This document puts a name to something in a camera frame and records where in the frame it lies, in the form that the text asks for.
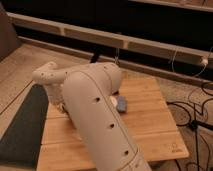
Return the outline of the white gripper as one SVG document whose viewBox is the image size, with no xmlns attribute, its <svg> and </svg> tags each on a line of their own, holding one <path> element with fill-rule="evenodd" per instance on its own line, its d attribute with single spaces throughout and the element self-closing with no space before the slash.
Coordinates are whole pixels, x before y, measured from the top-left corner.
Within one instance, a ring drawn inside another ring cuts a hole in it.
<svg viewBox="0 0 213 171">
<path fill-rule="evenodd" d="M 59 84 L 48 85 L 46 87 L 49 102 L 56 106 L 62 113 L 66 113 L 64 100 L 61 93 L 61 86 Z"/>
</svg>

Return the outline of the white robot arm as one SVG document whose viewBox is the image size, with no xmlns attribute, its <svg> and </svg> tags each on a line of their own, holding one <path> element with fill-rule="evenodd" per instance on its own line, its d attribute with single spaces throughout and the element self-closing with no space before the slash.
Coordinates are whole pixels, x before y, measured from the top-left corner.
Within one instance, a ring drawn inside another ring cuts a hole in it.
<svg viewBox="0 0 213 171">
<path fill-rule="evenodd" d="M 65 104 L 98 171 L 152 171 L 110 100 L 122 80 L 116 64 L 59 69 L 48 62 L 32 77 L 45 87 L 51 103 Z"/>
</svg>

